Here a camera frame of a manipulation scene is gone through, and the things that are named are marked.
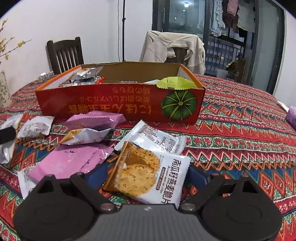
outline glass door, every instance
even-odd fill
[[[217,72],[225,72],[226,66],[231,62],[235,62],[239,54],[244,56],[247,34],[239,35],[237,21],[237,13],[235,16],[229,17],[227,13],[228,1],[223,0],[207,0],[209,4],[210,22],[207,38],[206,51],[206,75],[217,76]]]
[[[273,94],[284,45],[284,11],[271,0],[258,0],[256,52],[247,84]]]
[[[206,0],[154,0],[152,29],[197,34],[203,40]]]

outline cardboard box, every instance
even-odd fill
[[[102,84],[58,88],[59,84],[81,68],[99,66],[103,66],[99,76],[106,78]],[[160,89],[156,84],[144,84],[168,76],[186,78],[197,87],[179,92]],[[183,100],[174,94],[182,94]],[[143,62],[79,65],[54,77],[36,90],[42,114],[55,116],[59,120],[67,119],[73,114],[102,110],[122,113],[127,120],[190,124],[196,123],[198,119],[204,94],[205,87],[184,65]]]

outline hanging clothes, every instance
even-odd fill
[[[248,32],[246,30],[243,30],[242,28],[239,28],[239,37],[240,38],[246,38],[248,35]]]
[[[250,0],[246,3],[244,0],[239,0],[239,10],[237,12],[239,19],[237,26],[248,32],[255,32],[255,2]]]
[[[228,0],[223,0],[222,2],[222,20],[225,23],[225,26],[228,28],[232,28],[233,32],[238,33],[238,27],[237,27],[237,21],[238,21],[238,15],[237,11],[235,16],[233,16],[231,13],[227,12],[227,6],[228,6]]]
[[[221,36],[222,29],[225,29],[222,14],[222,0],[213,0],[211,3],[211,34],[215,37]]]
[[[227,12],[235,16],[237,13],[238,5],[239,5],[238,0],[229,0],[227,4]]]
[[[205,0],[198,2],[198,25],[197,28],[202,30],[205,25]]]

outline clothes on hanger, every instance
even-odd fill
[[[238,23],[237,26],[248,32],[255,32],[255,2],[250,0],[249,3],[239,0]]]
[[[211,34],[219,37],[222,34],[222,29],[225,29],[225,23],[222,20],[222,0],[213,0],[211,2]]]
[[[225,23],[226,27],[232,28],[233,32],[238,33],[238,27],[237,27],[238,15],[237,15],[237,11],[236,11],[235,16],[233,16],[231,13],[227,12],[227,6],[228,6],[228,0],[223,0],[223,2],[222,2],[222,9],[223,9],[222,20]]]
[[[237,13],[238,5],[239,5],[238,0],[229,0],[227,4],[227,12],[235,16]]]
[[[243,30],[242,28],[239,28],[239,36],[240,38],[246,38],[248,35],[248,32],[246,30]]]

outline metal screw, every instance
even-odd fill
[[[193,203],[183,203],[181,209],[184,211],[192,211],[195,209],[195,205]]]
[[[101,204],[101,209],[104,211],[112,211],[115,208],[115,205],[112,203],[103,203]]]

